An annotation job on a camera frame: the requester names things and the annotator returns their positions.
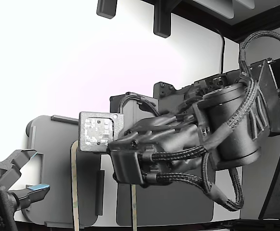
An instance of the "electronic component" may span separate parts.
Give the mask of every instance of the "electronic component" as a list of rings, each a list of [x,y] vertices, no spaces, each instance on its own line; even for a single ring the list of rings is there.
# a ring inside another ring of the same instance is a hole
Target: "electronic component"
[[[83,152],[107,153],[108,144],[123,129],[123,114],[81,112],[79,148]]]

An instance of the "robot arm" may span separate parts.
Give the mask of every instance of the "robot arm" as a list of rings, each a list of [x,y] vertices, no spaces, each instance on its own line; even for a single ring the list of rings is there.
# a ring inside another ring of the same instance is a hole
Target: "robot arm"
[[[119,100],[112,99],[111,107],[117,109],[102,114],[106,122],[100,113],[81,113],[81,151],[110,154],[119,183],[147,187],[184,182],[230,211],[241,209],[243,196],[236,167],[257,160],[259,142],[280,134],[280,86],[274,79],[273,62],[263,60],[248,67],[245,59],[250,41],[261,36],[280,40],[274,32],[250,35],[240,50],[240,70],[196,81],[180,91],[160,83],[157,103],[127,93]],[[175,92],[167,95],[166,87]],[[134,112],[124,108],[128,101],[140,105],[138,115],[143,111],[147,115],[141,120],[133,116],[131,126],[126,121]],[[165,107],[165,102],[172,102],[171,106]],[[209,181],[209,161],[216,171],[229,170],[235,202]],[[198,167],[201,176],[186,173]]]

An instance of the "screw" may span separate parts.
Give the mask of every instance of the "screw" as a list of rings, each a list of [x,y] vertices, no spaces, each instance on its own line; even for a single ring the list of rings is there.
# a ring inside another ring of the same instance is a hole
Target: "screw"
[[[138,146],[138,142],[135,141],[135,140],[131,141],[131,146],[132,146],[133,148],[137,147],[137,146]]]

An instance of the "metal bracket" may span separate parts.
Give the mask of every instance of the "metal bracket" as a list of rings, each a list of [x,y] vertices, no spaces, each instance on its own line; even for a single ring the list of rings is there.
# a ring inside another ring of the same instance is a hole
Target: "metal bracket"
[[[171,13],[182,0],[156,0],[154,34],[167,38],[171,35]]]
[[[97,15],[104,18],[114,18],[117,0],[98,0]]]

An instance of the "ceiling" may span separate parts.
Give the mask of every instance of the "ceiling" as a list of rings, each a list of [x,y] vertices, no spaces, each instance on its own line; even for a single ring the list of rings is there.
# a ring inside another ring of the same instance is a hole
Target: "ceiling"
[[[229,25],[280,6],[280,0],[184,0]]]

